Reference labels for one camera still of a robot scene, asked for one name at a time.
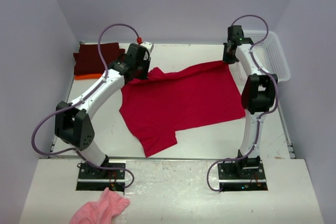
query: black joint motor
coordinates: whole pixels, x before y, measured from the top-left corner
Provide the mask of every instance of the black joint motor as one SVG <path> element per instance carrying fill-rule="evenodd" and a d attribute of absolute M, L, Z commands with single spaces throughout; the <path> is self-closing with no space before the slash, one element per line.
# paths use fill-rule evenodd
<path fill-rule="evenodd" d="M 241 26 L 230 26 L 227 28 L 227 43 L 224 43 L 223 62 L 234 64 L 239 62 L 236 57 L 236 49 L 242 44 L 253 44 L 251 38 L 244 37 Z"/>
<path fill-rule="evenodd" d="M 109 69 L 118 71 L 126 83 L 134 78 L 144 80 L 147 79 L 150 61 L 147 48 L 132 43 L 126 54 L 109 64 Z"/>
<path fill-rule="evenodd" d="M 71 104 L 60 102 L 56 111 L 67 108 Z M 85 110 L 72 108 L 56 115 L 55 135 L 65 143 L 75 146 L 80 151 L 85 150 L 95 137 L 91 119 Z"/>
<path fill-rule="evenodd" d="M 272 74 L 272 76 L 276 83 L 278 83 L 277 75 Z M 248 110 L 251 114 L 255 112 L 267 112 L 273 106 L 274 100 L 275 87 L 268 76 L 251 74 L 247 77 L 241 95 L 241 104 L 244 109 Z"/>

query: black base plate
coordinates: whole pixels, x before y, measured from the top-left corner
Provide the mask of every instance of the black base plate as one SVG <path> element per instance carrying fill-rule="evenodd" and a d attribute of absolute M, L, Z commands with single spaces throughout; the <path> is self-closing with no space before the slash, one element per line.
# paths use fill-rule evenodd
<path fill-rule="evenodd" d="M 108 163 L 105 167 L 125 168 L 126 163 Z M 112 191 L 124 192 L 124 170 L 101 170 L 88 166 L 86 163 L 78 164 L 79 173 L 77 191 L 104 191 L 108 187 Z"/>
<path fill-rule="evenodd" d="M 262 162 L 258 169 L 246 169 L 240 173 L 237 172 L 234 162 L 221 163 L 217 167 L 219 187 L 222 191 L 268 190 Z"/>

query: red connector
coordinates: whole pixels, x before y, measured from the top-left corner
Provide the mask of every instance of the red connector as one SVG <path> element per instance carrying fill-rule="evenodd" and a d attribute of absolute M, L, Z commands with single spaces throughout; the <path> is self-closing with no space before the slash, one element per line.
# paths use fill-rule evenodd
<path fill-rule="evenodd" d="M 136 39 L 136 41 L 137 41 L 137 43 L 140 45 L 140 44 L 142 43 L 142 38 L 141 38 L 141 37 L 138 37 L 138 38 Z"/>

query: white plastic basket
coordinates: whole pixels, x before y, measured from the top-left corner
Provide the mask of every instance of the white plastic basket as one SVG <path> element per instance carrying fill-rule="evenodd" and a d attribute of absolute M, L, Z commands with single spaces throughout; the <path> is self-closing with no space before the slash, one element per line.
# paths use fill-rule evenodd
<path fill-rule="evenodd" d="M 253 42 L 261 40 L 266 34 L 266 31 L 246 30 L 245 37 L 250 37 Z M 276 33 L 270 31 L 265 41 L 261 42 L 255 47 L 255 51 L 262 64 L 270 73 L 275 73 L 278 76 L 278 82 L 288 81 L 290 79 L 290 72 L 287 65 L 285 55 L 283 53 L 280 41 Z M 243 81 L 246 81 L 246 75 L 242 65 L 237 65 L 238 73 Z"/>

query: pink towel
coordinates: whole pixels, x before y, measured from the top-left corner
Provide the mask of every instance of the pink towel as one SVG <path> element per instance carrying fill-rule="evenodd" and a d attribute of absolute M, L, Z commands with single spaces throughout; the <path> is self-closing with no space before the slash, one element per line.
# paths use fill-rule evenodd
<path fill-rule="evenodd" d="M 97 202 L 87 202 L 82 206 L 69 224 L 111 224 L 112 218 L 121 214 L 129 204 L 128 199 L 107 187 Z"/>

